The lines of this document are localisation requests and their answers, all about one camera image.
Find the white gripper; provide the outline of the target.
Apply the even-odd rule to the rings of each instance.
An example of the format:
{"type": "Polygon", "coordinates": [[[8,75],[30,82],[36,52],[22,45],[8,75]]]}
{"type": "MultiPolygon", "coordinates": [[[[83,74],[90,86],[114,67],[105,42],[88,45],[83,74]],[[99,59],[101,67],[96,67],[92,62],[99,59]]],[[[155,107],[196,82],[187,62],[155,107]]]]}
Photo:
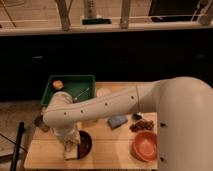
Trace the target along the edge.
{"type": "Polygon", "coordinates": [[[54,128],[53,132],[62,143],[80,143],[80,133],[76,124],[71,124],[63,128],[54,128]]]}

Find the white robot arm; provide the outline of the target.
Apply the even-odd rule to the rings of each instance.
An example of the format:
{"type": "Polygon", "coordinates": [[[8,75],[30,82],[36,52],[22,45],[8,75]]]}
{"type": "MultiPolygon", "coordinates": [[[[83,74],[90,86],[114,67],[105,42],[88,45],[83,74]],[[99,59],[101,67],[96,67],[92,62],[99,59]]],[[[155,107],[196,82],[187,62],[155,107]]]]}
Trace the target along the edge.
{"type": "Polygon", "coordinates": [[[213,87],[193,77],[146,82],[83,102],[53,95],[44,114],[51,128],[136,112],[157,114],[159,171],[213,171],[213,87]]]}

